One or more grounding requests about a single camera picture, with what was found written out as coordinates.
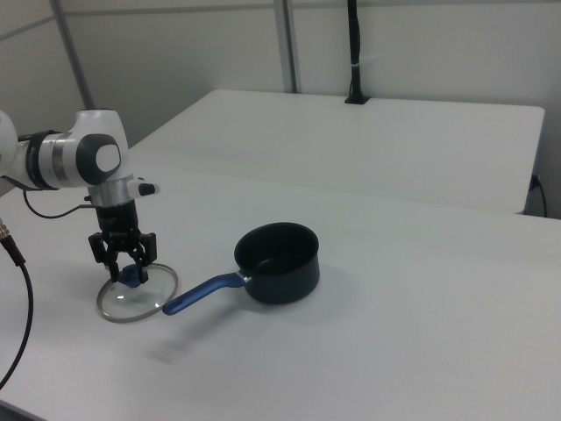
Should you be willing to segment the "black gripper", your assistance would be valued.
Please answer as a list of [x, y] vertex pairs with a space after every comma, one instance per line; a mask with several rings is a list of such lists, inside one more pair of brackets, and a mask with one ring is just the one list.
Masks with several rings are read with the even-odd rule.
[[145, 283], [148, 280], [147, 268], [157, 259], [157, 237], [153, 232], [140, 233], [135, 201], [96, 207], [96, 216], [101, 232], [89, 236], [96, 262], [104, 264], [110, 272], [110, 279], [117, 282], [118, 251], [114, 246], [131, 246], [130, 257], [136, 267], [138, 281]]

